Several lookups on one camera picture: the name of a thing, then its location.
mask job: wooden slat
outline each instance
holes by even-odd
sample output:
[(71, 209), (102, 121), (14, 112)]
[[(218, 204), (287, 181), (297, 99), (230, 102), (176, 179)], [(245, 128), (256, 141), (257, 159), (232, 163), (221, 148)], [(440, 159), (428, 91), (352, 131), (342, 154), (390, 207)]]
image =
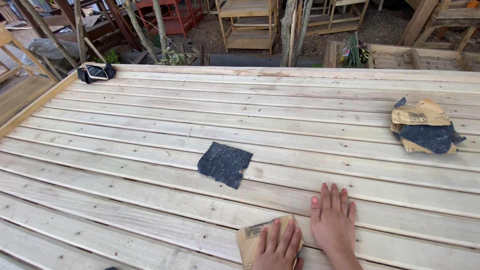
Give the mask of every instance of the wooden slat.
[[(76, 195), (73, 192), (63, 192), (59, 188), (36, 184), (29, 180), (23, 180), (18, 176), (5, 175), (2, 176), (0, 182), (2, 182), (0, 188), (4, 192), (15, 196), (25, 197), (35, 202), (41, 201), (42, 205), (53, 207), (54, 209), (62, 209), (62, 211), (66, 212), (72, 212), (72, 209), (74, 209), (79, 215), (85, 215), (82, 214), (82, 212), (97, 212), (97, 216), (99, 214), (102, 215), (100, 218), (102, 223), (112, 224), (112, 222), (109, 221), (112, 219), (112, 215), (121, 217), (121, 224), (117, 223), (115, 226), (123, 229), (126, 229), (126, 227), (128, 228), (128, 225), (132, 223), (136, 224), (134, 226), (138, 227), (146, 226), (148, 223), (154, 222), (154, 220), (151, 220), (153, 213), (147, 214), (145, 211), (139, 213), (135, 211), (134, 208), (128, 207), (129, 212), (127, 214), (121, 209), (122, 206), (119, 203), (101, 202), (99, 200), (94, 201), (93, 198), (88, 198), (88, 200), (86, 200), (87, 196)], [(40, 194), (35, 192), (35, 190), (38, 190), (39, 188), (44, 189), (45, 194), (43, 197), (40, 197)], [(78, 204), (66, 204), (65, 199), (68, 201), (74, 199)], [(150, 222), (147, 222), (146, 224), (145, 222), (135, 223), (127, 220), (133, 219), (137, 221), (140, 217), (142, 217), (141, 219), (150, 219)], [(234, 240), (235, 234), (232, 230), (158, 212), (155, 213), (155, 219), (157, 220), (157, 222), (154, 222), (156, 228), (152, 230), (150, 229), (151, 231), (149, 231), (151, 237), (166, 242), (175, 242), (176, 245), (180, 246), (189, 245), (197, 250), (201, 248), (202, 252), (220, 258), (228, 258), (235, 262), (239, 262), (240, 260), (238, 247)], [(368, 260), (379, 260), (382, 263), (409, 268), (419, 265), (420, 267), (430, 267), (432, 269), (437, 267), (453, 267), (454, 265), (473, 267), (478, 263), (478, 251), (471, 249), (439, 245), (421, 240), (412, 240), (401, 236), (378, 233), (365, 229), (358, 229), (356, 234), (359, 239), (356, 249), (357, 256), (364, 257), (364, 252), (371, 255), (374, 255), (376, 252), (378, 255), (381, 254), (381, 258), (367, 256), (369, 258)], [(362, 247), (360, 243), (371, 243), (372, 246)], [(384, 244), (395, 247), (395, 251), (385, 254), (384, 249), (382, 250)], [(431, 260), (424, 260), (425, 252), (431, 253), (428, 255)]]
[[(393, 46), (396, 49), (405, 47)], [(425, 52), (435, 55), (456, 55), (454, 51), (417, 48), (419, 54)], [(451, 71), (413, 71), (413, 70), (367, 70), (367, 69), (315, 69), (311, 68), (265, 68), (265, 67), (192, 67), (192, 66), (153, 66), (153, 65), (131, 65), (113, 64), (117, 71), (129, 72), (162, 72), (178, 74), (216, 74), (216, 75), (254, 75), (254, 76), (289, 76), (289, 77), (312, 77), (312, 78), (344, 78), (344, 79), (374, 79), (374, 80), (397, 80), (406, 81), (431, 81), (431, 82), (459, 82), (459, 83), (480, 83), (480, 75), (464, 74)]]
[[(41, 117), (63, 120), (62, 115), (65, 112), (62, 112), (60, 115), (58, 115), (55, 113), (55, 109), (74, 111), (73, 113), (69, 113), (66, 118), (69, 121), (72, 121), (72, 119), (75, 121), (74, 119), (80, 117), (80, 123), (84, 123), (85, 121), (90, 122), (91, 117), (83, 118), (83, 116), (81, 116), (81, 114), (77, 114), (77, 112), (92, 112), (157, 121), (214, 125), (247, 130), (260, 130), (286, 134), (310, 135), (400, 145), (400, 142), (397, 140), (397, 138), (392, 136), (390, 130), (382, 127), (353, 126), (336, 123), (305, 122), (233, 115), (222, 115), (220, 118), (218, 117), (218, 114), (212, 113), (184, 111), (179, 114), (175, 110), (164, 110), (157, 108), (142, 108), (140, 111), (133, 106), (93, 103), (66, 99), (52, 100), (52, 103), (47, 104), (46, 108), (40, 109), (37, 115)], [(480, 146), (477, 144), (477, 142), (480, 141), (480, 137), (474, 135), (469, 135), (468, 137), (470, 139), (460, 143), (459, 147), (462, 147), (462, 151), (478, 152)]]
[[(266, 105), (278, 107), (292, 107), (292, 108), (310, 108), (310, 109), (327, 109), (327, 110), (348, 110), (348, 111), (363, 111), (363, 112), (379, 112), (391, 113), (393, 105), (396, 103), (391, 101), (373, 101), (373, 100), (350, 100), (344, 98), (317, 98), (317, 97), (295, 97), (295, 96), (274, 96), (274, 95), (260, 95), (260, 94), (232, 94), (220, 92), (203, 92), (199, 89), (197, 91), (183, 91), (183, 90), (168, 90), (168, 89), (153, 89), (142, 88), (135, 86), (103, 86), (98, 85), (91, 87), (87, 84), (72, 84), (65, 88), (65, 90), (81, 91), (89, 93), (102, 94), (120, 94), (128, 96), (139, 97), (153, 97), (153, 98), (172, 98), (181, 100), (195, 100), (195, 101), (210, 101), (233, 104), (251, 104), (251, 105)], [(480, 119), (477, 112), (480, 111), (478, 106), (460, 106), (460, 105), (444, 105), (440, 104), (441, 108), (448, 116), (454, 118), (466, 119)]]
[(0, 250), (40, 269), (85, 268), (119, 270), (133, 268), (95, 256), (80, 249), (50, 240), (44, 236), (0, 220)]
[(10, 196), (0, 195), (0, 205), (9, 206), (0, 210), (0, 218), (4, 220), (139, 269), (158, 266), (162, 269), (241, 268), (238, 264), (67, 216)]
[(300, 78), (300, 77), (272, 77), (272, 76), (249, 76), (249, 75), (207, 75), (190, 74), (184, 76), (181, 74), (168, 73), (132, 73), (117, 72), (116, 78), (128, 79), (146, 79), (161, 81), (187, 81), (187, 82), (205, 82), (205, 83), (232, 83), (245, 85), (280, 85), (280, 86), (312, 86), (312, 87), (335, 87), (335, 88), (356, 88), (356, 89), (388, 89), (388, 90), (407, 90), (407, 91), (434, 91), (448, 93), (472, 93), (478, 94), (480, 90), (473, 83), (449, 83), (449, 82), (425, 82), (425, 81), (398, 81), (378, 80), (374, 84), (368, 79), (330, 79), (330, 78)]
[(0, 253), (0, 269), (9, 270), (33, 270), (33, 268), (21, 263), (18, 260), (8, 257), (5, 254)]
[[(264, 105), (228, 104), (166, 98), (143, 98), (112, 94), (64, 91), (61, 99), (93, 101), (105, 104), (135, 105), (145, 108), (173, 109), (179, 111), (231, 114), (296, 121), (342, 123), (374, 127), (390, 127), (391, 113), (372, 113), (345, 110), (285, 108)], [(451, 118), (456, 130), (465, 135), (480, 135), (480, 120)]]

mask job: wooden rack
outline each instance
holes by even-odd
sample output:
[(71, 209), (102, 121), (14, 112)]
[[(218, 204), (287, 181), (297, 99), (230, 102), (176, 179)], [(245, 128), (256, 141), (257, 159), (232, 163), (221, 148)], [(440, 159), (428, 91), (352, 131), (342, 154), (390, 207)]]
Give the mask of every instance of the wooden rack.
[[(345, 42), (328, 41), (323, 67), (341, 68), (338, 56)], [(366, 62), (371, 69), (417, 69), (480, 72), (480, 53), (366, 44), (372, 52)]]
[[(330, 0), (327, 4), (327, 0), (323, 0), (324, 6), (322, 8), (322, 15), (315, 17), (310, 15), (308, 23), (308, 26), (320, 25), (320, 29), (307, 31), (306, 35), (358, 30), (363, 21), (363, 17), (365, 16), (369, 1), (370, 0)], [(365, 3), (361, 12), (355, 6), (355, 4), (358, 3)], [(335, 7), (346, 5), (350, 5), (349, 12), (334, 14)]]
[[(278, 25), (277, 0), (228, 0), (220, 7), (215, 0), (225, 51), (228, 49), (269, 49), (276, 37)], [(222, 17), (230, 17), (225, 32)]]

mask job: wooden furniture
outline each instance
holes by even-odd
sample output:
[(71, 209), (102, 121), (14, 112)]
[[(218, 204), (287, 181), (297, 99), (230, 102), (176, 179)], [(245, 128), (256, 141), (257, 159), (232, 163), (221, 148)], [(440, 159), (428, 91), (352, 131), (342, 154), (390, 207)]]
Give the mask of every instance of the wooden furniture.
[[(105, 21), (98, 21), (95, 23), (94, 26), (91, 27), (84, 27), (84, 36), (87, 37), (91, 41), (95, 41), (108, 33), (115, 31), (120, 28), (121, 32), (127, 39), (129, 45), (133, 49), (140, 50), (141, 48), (138, 44), (135, 43), (135, 35), (133, 34), (130, 25), (125, 20), (125, 16), (128, 17), (127, 11), (122, 9), (119, 10), (118, 5), (114, 0), (104, 0), (108, 6), (109, 11), (111, 12), (113, 18), (110, 17), (108, 10), (106, 9), (105, 5), (103, 4), (103, 0), (83, 0), (81, 1), (81, 6), (86, 7), (92, 4), (99, 5), (102, 12), (105, 14), (107, 20)], [(56, 0), (55, 1), (58, 10), (54, 10), (51, 12), (52, 17), (44, 17), (43, 19), (49, 26), (63, 26), (69, 25), (73, 31), (70, 32), (60, 32), (60, 30), (55, 31), (55, 35), (58, 39), (68, 40), (77, 42), (77, 34), (75, 32), (76, 24), (75, 24), (75, 14), (73, 12), (73, 5), (70, 5), (67, 0)], [(25, 9), (24, 6), (21, 5), (19, 0), (13, 0), (13, 3), (22, 14), (22, 16), (26, 19), (28, 24), (33, 28), (36, 34), (40, 38), (47, 38), (47, 35), (43, 32), (40, 26), (35, 22), (32, 18), (30, 13)]]
[[(331, 269), (310, 232), (327, 182), (356, 202), (363, 269), (479, 265), (479, 73), (113, 67), (90, 85), (72, 73), (1, 127), (2, 263), (239, 270), (236, 231), (292, 213), (304, 269)], [(440, 104), (460, 151), (406, 153), (390, 132), (402, 97)], [(196, 171), (214, 141), (253, 153), (238, 190)]]
[[(30, 60), (38, 67), (30, 66), (22, 63), (13, 53), (5, 46), (7, 43), (13, 42)], [(4, 125), (10, 118), (15, 116), (27, 106), (30, 102), (36, 100), (45, 91), (50, 89), (59, 80), (52, 75), (31, 53), (27, 50), (13, 35), (0, 24), (0, 49), (7, 54), (18, 65), (10, 69), (0, 62), (3, 67), (0, 74), (0, 82), (5, 81), (9, 77), (16, 75), (19, 71), (25, 70), (30, 76), (5, 92), (0, 93), (0, 126)], [(47, 75), (50, 79), (34, 75), (34, 72)]]
[[(427, 1), (429, 0), (406, 0), (416, 11), (398, 45), (421, 47), (436, 28), (467, 26), (468, 29), (454, 46), (455, 50), (463, 50), (475, 29), (480, 26), (480, 6), (475, 5), (476, 8), (467, 8), (469, 2), (472, 2), (469, 0), (442, 0), (439, 3), (432, 1), (430, 5)], [(425, 28), (425, 31), (415, 41), (422, 27)], [(433, 46), (436, 46), (436, 48), (443, 46), (444, 49), (451, 48), (451, 45), (448, 43), (443, 43), (442, 45), (433, 44)]]
[[(367, 11), (368, 2), (370, 0), (324, 0), (322, 16), (311, 17), (308, 26), (320, 25), (319, 29), (307, 31), (306, 35), (328, 34), (343, 31), (354, 31), (360, 28), (360, 25)], [(364, 3), (360, 12), (355, 4)], [(346, 13), (335, 13), (335, 7), (350, 6), (350, 11)]]
[[(215, 0), (225, 51), (228, 49), (269, 49), (278, 26), (277, 0), (228, 0), (221, 8)], [(230, 27), (224, 30), (222, 18), (230, 17)]]
[[(204, 15), (201, 6), (198, 9), (193, 10), (189, 1), (186, 1), (186, 10), (180, 9), (180, 1), (181, 0), (158, 0), (160, 5), (166, 5), (168, 9), (168, 12), (162, 14), (166, 34), (183, 34), (183, 36), (187, 38), (186, 31), (190, 29), (190, 27), (196, 27), (196, 22), (203, 19)], [(148, 29), (152, 35), (157, 34), (158, 29), (154, 27), (156, 24), (156, 18), (150, 23), (146, 22), (141, 10), (141, 8), (145, 7), (153, 8), (152, 0), (135, 0), (135, 4), (138, 7), (138, 13), (142, 18), (145, 28)]]
[(17, 15), (12, 11), (6, 0), (0, 0), (0, 14), (8, 23), (18, 21)]
[[(324, 68), (342, 67), (338, 63), (345, 42), (327, 41), (324, 52)], [(451, 50), (409, 48), (379, 44), (366, 44), (372, 54), (365, 68), (416, 69), (442, 71), (480, 72), (480, 53)]]

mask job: wooden stick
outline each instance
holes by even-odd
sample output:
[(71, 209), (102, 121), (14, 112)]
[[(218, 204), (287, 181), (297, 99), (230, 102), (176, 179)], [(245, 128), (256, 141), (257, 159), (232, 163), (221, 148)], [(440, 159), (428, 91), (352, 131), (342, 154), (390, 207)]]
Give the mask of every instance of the wooden stick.
[(52, 41), (53, 45), (63, 54), (63, 56), (68, 60), (68, 62), (72, 65), (72, 67), (77, 67), (78, 63), (77, 61), (68, 54), (67, 50), (65, 47), (60, 43), (58, 38), (55, 36), (55, 34), (50, 30), (48, 27), (47, 23), (45, 20), (38, 14), (38, 12), (33, 8), (32, 4), (28, 0), (20, 0), (20, 3), (28, 10), (28, 12), (32, 15), (32, 17), (35, 19), (35, 21), (40, 25), (42, 28), (43, 32), (50, 38)]
[(105, 58), (103, 58), (102, 54), (100, 54), (100, 52), (95, 48), (95, 46), (93, 46), (90, 40), (88, 40), (87, 37), (85, 37), (84, 40), (88, 44), (88, 46), (95, 52), (98, 58), (100, 58), (100, 60), (102, 60), (103, 63), (106, 63), (107, 61), (105, 60)]
[(124, 5), (123, 7), (127, 10), (128, 16), (132, 21), (132, 25), (135, 28), (135, 31), (137, 32), (138, 37), (142, 42), (142, 45), (147, 49), (148, 53), (153, 58), (153, 61), (155, 63), (160, 63), (160, 60), (158, 59), (157, 55), (153, 51), (153, 46), (151, 42), (145, 37), (144, 33), (142, 32), (142, 29), (140, 28), (140, 25), (138, 24), (137, 18), (135, 17), (135, 13), (132, 10), (132, 2), (130, 0), (125, 0), (125, 3), (123, 5)]
[(310, 10), (312, 10), (312, 3), (313, 3), (313, 0), (305, 1), (305, 6), (303, 10), (303, 19), (301, 23), (301, 30), (300, 30), (298, 42), (297, 42), (297, 45), (295, 46), (295, 50), (293, 52), (293, 57), (292, 57), (292, 67), (297, 66), (297, 61), (299, 59), (299, 56), (302, 53), (303, 40), (305, 39), (305, 34), (307, 33), (308, 21), (310, 20)]
[(85, 57), (84, 26), (82, 24), (82, 7), (80, 6), (80, 0), (73, 1), (73, 8), (75, 9), (78, 53), (80, 54), (80, 64), (83, 64), (87, 62), (87, 59)]

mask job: wooden post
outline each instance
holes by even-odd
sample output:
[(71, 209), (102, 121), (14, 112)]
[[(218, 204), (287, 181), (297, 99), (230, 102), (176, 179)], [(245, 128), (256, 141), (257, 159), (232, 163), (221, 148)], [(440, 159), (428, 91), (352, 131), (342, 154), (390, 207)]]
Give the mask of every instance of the wooden post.
[(40, 25), (43, 32), (50, 38), (53, 45), (63, 54), (63, 56), (68, 60), (68, 62), (72, 65), (72, 67), (77, 67), (78, 63), (75, 59), (73, 59), (70, 54), (68, 54), (65, 47), (59, 42), (55, 34), (53, 34), (52, 30), (48, 27), (47, 23), (43, 20), (43, 18), (38, 14), (38, 12), (33, 8), (32, 4), (28, 0), (20, 0), (20, 3), (27, 9), (27, 11), (32, 15), (33, 19)]
[(87, 62), (85, 57), (85, 42), (84, 42), (84, 26), (82, 25), (82, 7), (80, 0), (73, 1), (73, 8), (75, 9), (75, 24), (78, 42), (78, 53), (80, 54), (80, 64)]
[(162, 49), (167, 49), (167, 35), (165, 34), (165, 26), (163, 25), (162, 10), (158, 1), (153, 1), (153, 9), (155, 11), (156, 23), (158, 24), (158, 35), (160, 36), (160, 44)]
[(293, 51), (293, 58), (292, 58), (292, 67), (297, 66), (297, 61), (299, 60), (299, 56), (302, 53), (302, 46), (303, 40), (305, 39), (305, 34), (307, 33), (308, 21), (310, 20), (310, 10), (312, 9), (313, 0), (306, 0), (303, 10), (303, 19), (301, 23), (301, 29), (298, 37), (297, 45), (295, 46), (295, 50)]
[(132, 2), (130, 0), (125, 0), (124, 6), (123, 6), (127, 12), (128, 16), (130, 17), (130, 20), (132, 21), (132, 25), (135, 28), (135, 31), (138, 34), (138, 37), (140, 38), (140, 41), (142, 42), (142, 45), (147, 49), (148, 53), (150, 56), (153, 58), (153, 61), (155, 63), (160, 63), (160, 60), (158, 59), (157, 55), (153, 51), (153, 46), (150, 43), (150, 40), (148, 40), (144, 33), (142, 32), (142, 29), (140, 28), (140, 25), (138, 24), (137, 18), (135, 17), (135, 13), (132, 10)]
[(285, 15), (282, 18), (282, 63), (281, 67), (288, 65), (288, 56), (290, 54), (290, 36), (293, 23), (293, 13), (297, 8), (297, 0), (287, 0)]

